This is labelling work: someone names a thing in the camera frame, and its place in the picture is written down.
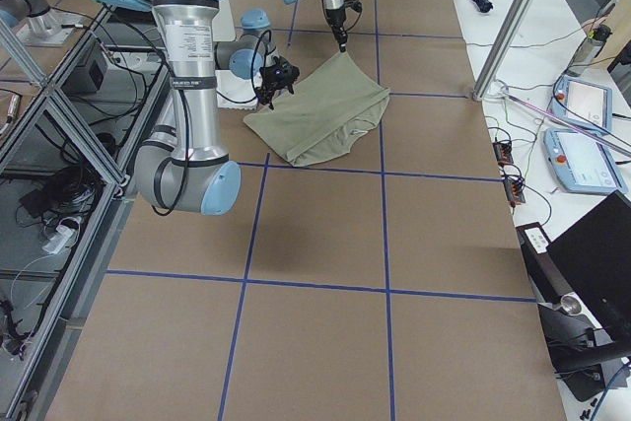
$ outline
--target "white power adapter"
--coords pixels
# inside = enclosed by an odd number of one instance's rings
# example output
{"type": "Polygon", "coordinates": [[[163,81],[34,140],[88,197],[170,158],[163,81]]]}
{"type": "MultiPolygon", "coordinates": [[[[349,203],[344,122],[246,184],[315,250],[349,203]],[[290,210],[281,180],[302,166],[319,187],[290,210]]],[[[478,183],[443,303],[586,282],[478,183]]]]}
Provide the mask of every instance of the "white power adapter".
{"type": "Polygon", "coordinates": [[[67,246],[72,246],[75,236],[79,233],[79,226],[81,225],[81,217],[66,217],[62,219],[57,227],[55,233],[48,238],[42,249],[51,255],[56,255],[67,246]]]}

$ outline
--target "blue cable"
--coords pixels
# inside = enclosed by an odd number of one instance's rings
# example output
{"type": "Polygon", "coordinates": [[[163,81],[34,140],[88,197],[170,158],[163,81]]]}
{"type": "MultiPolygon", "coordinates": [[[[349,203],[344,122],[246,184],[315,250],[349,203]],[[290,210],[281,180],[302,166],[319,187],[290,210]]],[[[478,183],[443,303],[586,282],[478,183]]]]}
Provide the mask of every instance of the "blue cable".
{"type": "Polygon", "coordinates": [[[604,401],[604,398],[607,396],[607,394],[609,393],[609,390],[611,389],[611,386],[613,385],[613,383],[615,382],[615,379],[618,378],[618,376],[624,372],[624,369],[628,369],[629,367],[631,367],[631,361],[627,362],[626,364],[624,364],[622,367],[620,367],[618,369],[618,371],[613,375],[613,377],[611,377],[611,380],[609,380],[609,383],[607,384],[607,386],[604,388],[604,391],[602,392],[602,396],[600,397],[600,399],[598,400],[598,403],[596,404],[596,407],[594,408],[594,414],[592,415],[592,421],[594,421],[596,419],[596,415],[598,414],[598,411],[600,410],[600,406],[602,405],[602,402],[604,401]]]}

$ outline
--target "white table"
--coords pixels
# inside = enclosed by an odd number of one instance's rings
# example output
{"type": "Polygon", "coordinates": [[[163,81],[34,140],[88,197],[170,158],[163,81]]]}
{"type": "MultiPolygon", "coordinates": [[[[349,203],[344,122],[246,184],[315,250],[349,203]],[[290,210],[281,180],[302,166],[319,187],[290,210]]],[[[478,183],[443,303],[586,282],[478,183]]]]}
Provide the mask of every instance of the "white table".
{"type": "MultiPolygon", "coordinates": [[[[493,9],[488,14],[481,14],[471,0],[454,0],[463,36],[467,42],[467,52],[474,76],[480,73],[482,65],[491,49],[490,46],[479,46],[471,43],[487,45],[493,43],[500,30],[504,18],[513,0],[490,0],[493,9]]],[[[534,0],[528,10],[513,45],[532,45],[548,43],[552,39],[569,35],[564,39],[551,42],[545,46],[514,48],[511,47],[497,78],[509,86],[529,88],[535,85],[551,85],[567,67],[574,51],[583,41],[585,34],[574,17],[565,0],[534,0]]],[[[631,115],[631,109],[622,94],[607,73],[606,69],[588,69],[581,79],[607,86],[613,91],[613,111],[631,115]]],[[[551,98],[551,86],[539,87],[530,91],[513,89],[511,93],[539,108],[546,109],[551,98]]],[[[521,127],[536,131],[540,116],[535,112],[511,102],[485,100],[483,102],[489,126],[506,129],[515,139],[532,140],[533,135],[520,130],[506,120],[521,127]]],[[[575,194],[565,191],[544,155],[542,132],[551,127],[559,127],[546,120],[539,129],[538,137],[532,149],[530,165],[527,156],[530,145],[526,142],[513,144],[515,163],[525,173],[526,184],[543,194],[552,205],[552,217],[545,226],[550,239],[556,239],[566,229],[601,202],[604,196],[575,194]]],[[[631,121],[613,120],[613,133],[623,139],[631,140],[631,121]]],[[[502,132],[498,138],[506,138],[502,132]]],[[[616,160],[625,157],[612,153],[616,160]]],[[[627,184],[631,184],[631,166],[620,167],[627,184]]],[[[516,226],[531,222],[543,222],[548,214],[547,204],[534,192],[526,189],[526,204],[516,208],[514,223],[516,226]]],[[[584,409],[590,408],[587,403],[578,402],[565,384],[559,383],[568,419],[578,419],[584,409]]],[[[631,413],[631,388],[612,390],[604,402],[596,421],[628,421],[631,413]]]]}

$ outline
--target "green cloth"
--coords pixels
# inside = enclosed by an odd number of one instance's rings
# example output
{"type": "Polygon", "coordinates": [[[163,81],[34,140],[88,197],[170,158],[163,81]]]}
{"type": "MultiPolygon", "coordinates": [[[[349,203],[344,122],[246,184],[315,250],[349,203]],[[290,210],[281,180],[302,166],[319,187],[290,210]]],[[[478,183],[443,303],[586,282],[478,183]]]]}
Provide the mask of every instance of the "green cloth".
{"type": "Polygon", "coordinates": [[[337,53],[245,124],[294,167],[349,153],[375,128],[386,110],[389,89],[366,76],[348,53],[337,53]]]}

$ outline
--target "black screen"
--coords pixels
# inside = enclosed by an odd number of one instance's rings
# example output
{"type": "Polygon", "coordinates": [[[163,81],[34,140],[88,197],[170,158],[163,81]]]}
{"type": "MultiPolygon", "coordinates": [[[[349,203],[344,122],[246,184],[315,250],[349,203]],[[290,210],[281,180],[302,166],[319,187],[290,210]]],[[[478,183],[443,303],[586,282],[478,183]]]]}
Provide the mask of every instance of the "black screen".
{"type": "Polygon", "coordinates": [[[630,340],[631,202],[612,192],[548,253],[611,338],[630,340]]]}

